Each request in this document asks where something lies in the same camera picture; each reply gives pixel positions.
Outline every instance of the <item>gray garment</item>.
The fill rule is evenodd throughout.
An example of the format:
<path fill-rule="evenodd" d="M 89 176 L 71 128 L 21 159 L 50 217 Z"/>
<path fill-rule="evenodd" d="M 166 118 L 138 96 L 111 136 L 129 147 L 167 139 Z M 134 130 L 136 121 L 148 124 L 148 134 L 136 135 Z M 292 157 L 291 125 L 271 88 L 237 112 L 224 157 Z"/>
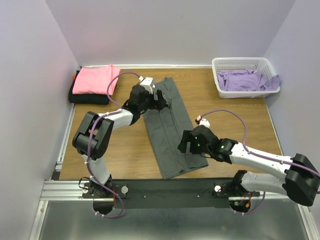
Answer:
<path fill-rule="evenodd" d="M 155 85 L 155 91 L 157 89 L 162 90 L 169 107 L 161 111 L 148 110 L 143 118 L 163 179 L 207 167 L 204 157 L 178 150 L 184 130 L 194 127 L 174 80 L 166 77 Z"/>

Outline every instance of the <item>plastic basket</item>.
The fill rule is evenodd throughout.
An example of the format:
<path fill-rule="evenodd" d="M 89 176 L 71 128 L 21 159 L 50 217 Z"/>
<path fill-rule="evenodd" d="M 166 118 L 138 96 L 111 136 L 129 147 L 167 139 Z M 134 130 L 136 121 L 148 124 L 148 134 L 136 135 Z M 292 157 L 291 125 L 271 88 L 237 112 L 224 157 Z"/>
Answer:
<path fill-rule="evenodd" d="M 264 57 L 217 57 L 212 60 L 213 77 L 220 98 L 264 98 L 280 91 L 222 91 L 219 87 L 217 73 L 222 70 L 256 69 L 268 80 L 276 75 L 270 61 Z"/>

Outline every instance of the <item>lavender garment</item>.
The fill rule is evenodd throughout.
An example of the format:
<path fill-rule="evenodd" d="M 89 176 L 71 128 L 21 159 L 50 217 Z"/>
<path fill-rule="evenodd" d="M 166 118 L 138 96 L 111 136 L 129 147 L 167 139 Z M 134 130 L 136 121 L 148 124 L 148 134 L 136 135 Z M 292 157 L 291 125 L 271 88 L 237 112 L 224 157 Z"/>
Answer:
<path fill-rule="evenodd" d="M 222 91 L 275 91 L 280 85 L 279 75 L 273 76 L 270 81 L 254 69 L 221 71 L 216 74 L 219 87 Z"/>

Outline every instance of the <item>black folded cloth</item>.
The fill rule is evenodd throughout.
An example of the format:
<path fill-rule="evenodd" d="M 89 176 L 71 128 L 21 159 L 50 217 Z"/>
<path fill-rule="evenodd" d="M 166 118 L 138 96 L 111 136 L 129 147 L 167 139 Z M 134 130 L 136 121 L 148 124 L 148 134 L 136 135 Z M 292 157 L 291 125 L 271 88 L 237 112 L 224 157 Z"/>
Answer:
<path fill-rule="evenodd" d="M 77 76 L 80 71 L 76 71 L 75 79 L 70 87 L 68 99 L 72 104 L 99 104 L 99 105 L 107 105 L 109 104 L 109 98 L 104 94 L 73 94 L 72 90 L 74 89 L 75 82 L 77 80 Z"/>

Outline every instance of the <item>wooden table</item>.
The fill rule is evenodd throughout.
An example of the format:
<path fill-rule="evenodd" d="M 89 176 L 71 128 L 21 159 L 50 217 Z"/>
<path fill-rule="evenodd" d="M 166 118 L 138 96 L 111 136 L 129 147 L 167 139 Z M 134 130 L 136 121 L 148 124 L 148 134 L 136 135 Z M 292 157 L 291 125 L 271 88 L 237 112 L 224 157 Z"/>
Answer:
<path fill-rule="evenodd" d="M 130 71 L 144 77 L 153 77 L 157 82 L 164 77 L 172 77 L 194 126 L 196 126 L 194 119 L 198 115 L 214 109 L 228 109 L 244 119 L 248 129 L 246 140 L 248 146 L 273 154 L 281 154 L 264 99 L 219 98 L 212 69 L 131 69 Z M 121 76 L 112 98 L 123 104 L 129 98 L 132 86 L 137 82 L 138 79 L 134 75 Z M 89 176 L 83 158 L 72 146 L 72 139 L 86 112 L 105 113 L 116 109 L 113 103 L 107 106 L 86 104 L 76 106 L 60 180 L 78 180 Z M 218 138 L 229 138 L 239 142 L 242 140 L 244 127 L 235 116 L 227 112 L 217 112 L 206 118 L 211 124 L 210 129 Z M 114 179 L 162 178 L 143 117 L 132 126 L 115 129 L 104 156 Z M 213 159 L 208 159 L 208 162 L 208 167 L 183 174 L 178 178 L 233 177 L 238 170 L 259 172 L 251 167 L 217 162 Z"/>

